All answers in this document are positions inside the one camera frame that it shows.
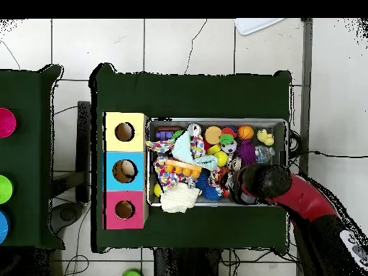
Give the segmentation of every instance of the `pink circle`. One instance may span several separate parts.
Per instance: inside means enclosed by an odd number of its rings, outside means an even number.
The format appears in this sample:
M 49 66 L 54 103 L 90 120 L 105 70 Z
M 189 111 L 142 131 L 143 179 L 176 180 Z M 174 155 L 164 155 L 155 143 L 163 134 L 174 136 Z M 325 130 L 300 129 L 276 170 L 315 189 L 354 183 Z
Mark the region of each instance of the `pink circle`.
M 13 113 L 5 108 L 0 108 L 0 138 L 8 137 L 17 126 L 17 120 Z

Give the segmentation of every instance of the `orange basketball toy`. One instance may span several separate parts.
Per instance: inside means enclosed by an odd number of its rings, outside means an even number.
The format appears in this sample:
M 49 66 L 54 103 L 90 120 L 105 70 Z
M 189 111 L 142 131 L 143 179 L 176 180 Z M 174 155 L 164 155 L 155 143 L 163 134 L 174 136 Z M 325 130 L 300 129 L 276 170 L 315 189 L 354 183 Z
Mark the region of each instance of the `orange basketball toy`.
M 253 137 L 254 131 L 253 128 L 251 128 L 248 125 L 240 126 L 238 128 L 238 137 L 242 140 L 244 139 L 251 139 Z

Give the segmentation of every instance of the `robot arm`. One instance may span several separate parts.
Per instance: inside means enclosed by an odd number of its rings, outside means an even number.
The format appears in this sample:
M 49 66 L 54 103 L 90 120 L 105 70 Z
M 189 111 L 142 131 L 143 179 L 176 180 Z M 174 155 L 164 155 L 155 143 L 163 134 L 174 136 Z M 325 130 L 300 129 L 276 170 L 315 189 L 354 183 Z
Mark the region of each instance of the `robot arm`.
M 236 173 L 233 199 L 263 198 L 284 208 L 294 224 L 305 276 L 368 276 L 368 256 L 329 199 L 278 165 L 249 165 Z

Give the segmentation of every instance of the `blue circle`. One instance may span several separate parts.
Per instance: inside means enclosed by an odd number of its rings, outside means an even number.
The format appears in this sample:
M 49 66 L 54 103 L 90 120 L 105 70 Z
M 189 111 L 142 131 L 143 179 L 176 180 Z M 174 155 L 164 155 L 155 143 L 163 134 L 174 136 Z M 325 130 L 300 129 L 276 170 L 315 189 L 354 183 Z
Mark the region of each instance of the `blue circle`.
M 0 211 L 0 244 L 3 243 L 7 234 L 8 234 L 8 221 L 5 215 Z

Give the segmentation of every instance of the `green circle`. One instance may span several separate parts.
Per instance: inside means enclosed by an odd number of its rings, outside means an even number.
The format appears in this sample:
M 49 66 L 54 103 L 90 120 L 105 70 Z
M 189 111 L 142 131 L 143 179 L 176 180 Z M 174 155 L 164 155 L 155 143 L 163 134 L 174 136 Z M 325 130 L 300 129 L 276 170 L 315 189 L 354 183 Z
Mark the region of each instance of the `green circle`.
M 7 177 L 0 175 L 0 204 L 7 202 L 13 193 L 12 182 Z
M 126 271 L 122 276 L 141 276 L 137 271 Z

